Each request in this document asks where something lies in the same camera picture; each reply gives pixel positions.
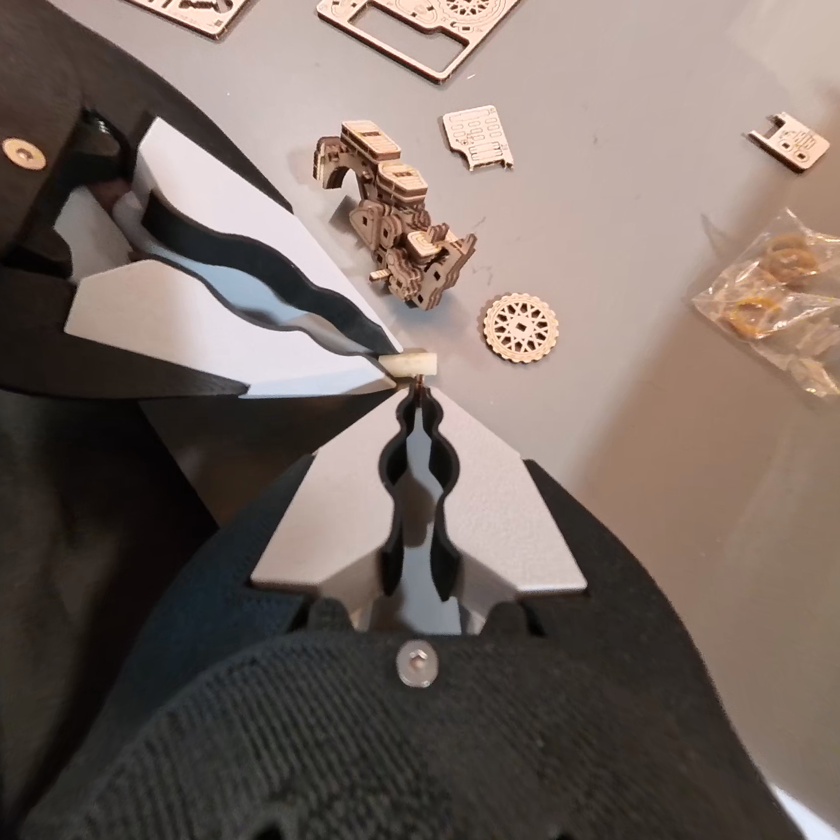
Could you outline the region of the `small wooden parts sheet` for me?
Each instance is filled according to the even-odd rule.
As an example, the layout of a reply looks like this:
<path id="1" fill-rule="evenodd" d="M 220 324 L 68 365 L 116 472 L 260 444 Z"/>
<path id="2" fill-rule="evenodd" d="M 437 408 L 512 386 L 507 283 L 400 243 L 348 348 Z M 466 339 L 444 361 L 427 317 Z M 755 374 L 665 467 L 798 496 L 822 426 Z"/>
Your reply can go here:
<path id="1" fill-rule="evenodd" d="M 440 122 L 449 149 L 464 159 L 470 173 L 489 167 L 510 170 L 515 165 L 495 106 L 448 112 Z"/>

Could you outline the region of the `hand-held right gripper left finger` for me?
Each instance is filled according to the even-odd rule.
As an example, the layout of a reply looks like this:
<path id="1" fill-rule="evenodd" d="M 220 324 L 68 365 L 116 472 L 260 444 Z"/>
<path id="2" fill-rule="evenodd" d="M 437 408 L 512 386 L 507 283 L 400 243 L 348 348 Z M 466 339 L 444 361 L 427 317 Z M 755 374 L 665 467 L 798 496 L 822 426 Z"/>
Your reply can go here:
<path id="1" fill-rule="evenodd" d="M 411 395 L 397 392 L 312 457 L 251 581 L 258 588 L 340 602 L 355 629 L 403 572 Z"/>

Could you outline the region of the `grey desk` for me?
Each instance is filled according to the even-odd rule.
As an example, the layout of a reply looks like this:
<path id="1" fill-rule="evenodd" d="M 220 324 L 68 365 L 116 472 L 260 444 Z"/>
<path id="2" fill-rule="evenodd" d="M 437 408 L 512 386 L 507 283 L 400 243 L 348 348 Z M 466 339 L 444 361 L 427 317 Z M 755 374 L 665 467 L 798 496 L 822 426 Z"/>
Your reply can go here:
<path id="1" fill-rule="evenodd" d="M 695 638 L 808 837 L 838 830 L 838 405 L 690 306 L 783 208 L 838 235 L 838 2 L 521 2 L 437 87 L 257 2 L 218 45 L 124 2 L 56 2 L 192 99 L 292 204 L 436 383 L 624 541 Z M 491 104 L 514 166 L 470 173 L 440 118 Z M 745 138 L 787 112 L 831 143 L 798 175 Z M 371 119 L 478 249 L 439 308 L 365 286 L 318 137 Z M 543 359 L 490 351 L 495 298 L 545 301 Z"/>

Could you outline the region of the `round wooden gear wheel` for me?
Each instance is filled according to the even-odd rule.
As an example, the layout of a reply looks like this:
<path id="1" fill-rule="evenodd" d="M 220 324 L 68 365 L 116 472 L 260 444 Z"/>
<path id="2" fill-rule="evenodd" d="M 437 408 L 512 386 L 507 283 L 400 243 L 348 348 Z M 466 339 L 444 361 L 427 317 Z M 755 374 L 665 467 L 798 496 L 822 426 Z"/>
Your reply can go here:
<path id="1" fill-rule="evenodd" d="M 512 364 L 540 361 L 559 338 L 559 323 L 551 307 L 527 293 L 509 293 L 489 303 L 482 333 L 490 351 Z"/>

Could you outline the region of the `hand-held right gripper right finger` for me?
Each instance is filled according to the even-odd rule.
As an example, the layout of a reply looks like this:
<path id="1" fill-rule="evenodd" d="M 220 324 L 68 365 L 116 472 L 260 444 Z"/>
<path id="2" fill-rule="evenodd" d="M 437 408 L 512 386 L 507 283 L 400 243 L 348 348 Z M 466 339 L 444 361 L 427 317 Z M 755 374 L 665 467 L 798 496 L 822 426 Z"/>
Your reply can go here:
<path id="1" fill-rule="evenodd" d="M 462 630 L 476 635 L 492 608 L 585 592 L 587 583 L 519 452 L 441 392 L 421 397 L 429 469 L 441 487 L 430 570 Z"/>

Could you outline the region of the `small notched wooden piece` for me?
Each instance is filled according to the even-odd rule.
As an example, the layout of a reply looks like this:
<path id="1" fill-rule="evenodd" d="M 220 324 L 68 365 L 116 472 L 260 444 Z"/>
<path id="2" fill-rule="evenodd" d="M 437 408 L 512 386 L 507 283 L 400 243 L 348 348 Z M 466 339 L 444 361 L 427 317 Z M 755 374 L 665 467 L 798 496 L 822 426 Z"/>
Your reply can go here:
<path id="1" fill-rule="evenodd" d="M 831 148 L 829 140 L 787 112 L 771 114 L 767 122 L 768 129 L 745 138 L 795 174 L 810 171 Z"/>

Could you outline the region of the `white wax stick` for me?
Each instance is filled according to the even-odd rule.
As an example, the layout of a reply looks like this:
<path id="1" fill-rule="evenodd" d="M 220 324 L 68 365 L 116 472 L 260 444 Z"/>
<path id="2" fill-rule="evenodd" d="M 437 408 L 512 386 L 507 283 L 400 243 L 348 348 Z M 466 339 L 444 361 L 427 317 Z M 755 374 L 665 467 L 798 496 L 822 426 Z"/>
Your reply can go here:
<path id="1" fill-rule="evenodd" d="M 434 352 L 412 351 L 380 355 L 377 360 L 382 369 L 395 380 L 436 376 L 438 357 Z"/>

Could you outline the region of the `wooden sheet with rectangular cutout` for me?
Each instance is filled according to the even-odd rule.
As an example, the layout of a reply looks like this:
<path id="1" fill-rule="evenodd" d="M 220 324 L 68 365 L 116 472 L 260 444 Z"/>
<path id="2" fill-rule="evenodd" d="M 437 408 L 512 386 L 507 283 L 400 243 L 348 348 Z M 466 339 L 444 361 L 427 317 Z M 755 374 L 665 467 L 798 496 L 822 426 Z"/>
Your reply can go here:
<path id="1" fill-rule="evenodd" d="M 373 48 L 379 54 L 435 84 L 446 83 L 512 12 L 518 1 L 323 1 L 316 6 L 324 23 Z M 370 35 L 356 20 L 372 9 L 422 35 L 442 35 L 460 51 L 442 70 L 410 57 Z"/>

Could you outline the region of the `clear plastic bag of parts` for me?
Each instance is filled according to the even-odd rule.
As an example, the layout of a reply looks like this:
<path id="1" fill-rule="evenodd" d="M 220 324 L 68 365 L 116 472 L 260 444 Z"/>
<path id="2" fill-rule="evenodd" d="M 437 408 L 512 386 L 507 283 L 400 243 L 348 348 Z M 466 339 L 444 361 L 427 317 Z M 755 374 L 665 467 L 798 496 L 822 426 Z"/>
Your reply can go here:
<path id="1" fill-rule="evenodd" d="M 838 400 L 839 237 L 785 208 L 691 305 L 803 391 Z"/>

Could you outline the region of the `long wooden parts sheet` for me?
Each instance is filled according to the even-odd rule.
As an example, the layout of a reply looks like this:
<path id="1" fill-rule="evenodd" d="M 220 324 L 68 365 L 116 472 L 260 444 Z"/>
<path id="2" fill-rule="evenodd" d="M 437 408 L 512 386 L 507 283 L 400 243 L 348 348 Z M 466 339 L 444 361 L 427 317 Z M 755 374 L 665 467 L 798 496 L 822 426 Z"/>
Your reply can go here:
<path id="1" fill-rule="evenodd" d="M 255 1 L 124 1 L 212 41 L 223 39 Z"/>

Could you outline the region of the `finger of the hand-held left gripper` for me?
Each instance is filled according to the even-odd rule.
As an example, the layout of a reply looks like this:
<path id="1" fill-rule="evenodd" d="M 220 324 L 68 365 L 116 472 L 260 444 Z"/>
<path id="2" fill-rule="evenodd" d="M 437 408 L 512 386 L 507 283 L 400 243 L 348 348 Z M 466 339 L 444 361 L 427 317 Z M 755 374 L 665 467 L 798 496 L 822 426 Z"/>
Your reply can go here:
<path id="1" fill-rule="evenodd" d="M 247 318 L 203 278 L 158 259 L 82 278 L 65 333 L 237 381 L 248 399 L 397 387 L 370 356 L 339 353 L 303 329 Z"/>
<path id="2" fill-rule="evenodd" d="M 162 119 L 140 142 L 114 220 L 136 249 L 204 278 L 258 323 L 301 329 L 333 352 L 403 350 L 297 216 Z"/>

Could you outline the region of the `partly built wooden model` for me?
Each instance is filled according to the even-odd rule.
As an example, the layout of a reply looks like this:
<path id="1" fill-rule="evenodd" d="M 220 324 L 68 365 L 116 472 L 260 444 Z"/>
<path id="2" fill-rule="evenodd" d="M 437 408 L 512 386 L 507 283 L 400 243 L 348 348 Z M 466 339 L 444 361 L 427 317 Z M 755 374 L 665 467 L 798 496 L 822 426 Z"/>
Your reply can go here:
<path id="1" fill-rule="evenodd" d="M 339 134 L 318 140 L 312 175 L 321 187 L 340 189 L 349 173 L 360 194 L 350 225 L 376 265 L 370 282 L 386 284 L 412 307 L 436 308 L 475 254 L 476 234 L 459 237 L 433 223 L 425 179 L 373 121 L 343 121 Z"/>

